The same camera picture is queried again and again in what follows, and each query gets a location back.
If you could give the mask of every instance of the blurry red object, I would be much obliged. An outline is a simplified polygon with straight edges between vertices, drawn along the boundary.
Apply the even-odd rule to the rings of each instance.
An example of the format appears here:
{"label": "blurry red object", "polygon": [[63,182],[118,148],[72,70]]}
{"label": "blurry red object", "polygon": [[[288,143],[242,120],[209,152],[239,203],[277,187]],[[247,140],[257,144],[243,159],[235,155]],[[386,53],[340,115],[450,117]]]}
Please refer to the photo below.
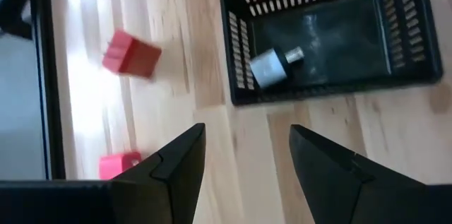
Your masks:
{"label": "blurry red object", "polygon": [[117,30],[102,65],[114,73],[149,78],[161,54],[159,47],[144,43],[123,30]]}
{"label": "blurry red object", "polygon": [[140,163],[141,154],[138,152],[108,155],[100,158],[100,179],[111,179]]}

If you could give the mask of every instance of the red block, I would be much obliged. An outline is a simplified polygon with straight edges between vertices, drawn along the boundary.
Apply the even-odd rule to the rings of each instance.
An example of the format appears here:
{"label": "red block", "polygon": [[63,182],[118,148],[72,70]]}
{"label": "red block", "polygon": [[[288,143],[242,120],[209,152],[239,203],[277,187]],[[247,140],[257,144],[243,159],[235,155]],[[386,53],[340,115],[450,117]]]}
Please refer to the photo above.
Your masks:
{"label": "red block", "polygon": [[102,64],[115,73],[149,78],[154,72],[162,50],[144,43],[122,30],[114,33]]}
{"label": "red block", "polygon": [[99,163],[100,179],[111,179],[140,163],[141,154],[138,152],[121,153],[102,157]]}

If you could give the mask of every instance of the wooden floor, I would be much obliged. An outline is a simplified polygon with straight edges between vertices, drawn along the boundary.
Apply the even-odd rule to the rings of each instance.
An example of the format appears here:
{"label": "wooden floor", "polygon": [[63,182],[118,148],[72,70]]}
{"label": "wooden floor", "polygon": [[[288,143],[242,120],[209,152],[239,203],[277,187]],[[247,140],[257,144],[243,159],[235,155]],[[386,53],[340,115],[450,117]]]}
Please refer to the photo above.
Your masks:
{"label": "wooden floor", "polygon": [[[452,183],[452,0],[432,0],[446,70],[437,86],[245,108],[230,103],[220,0],[52,2],[69,178],[97,179],[101,155],[149,155],[205,122],[196,223],[313,223],[291,124],[422,182]],[[151,81],[101,67],[115,28],[163,47]]]}

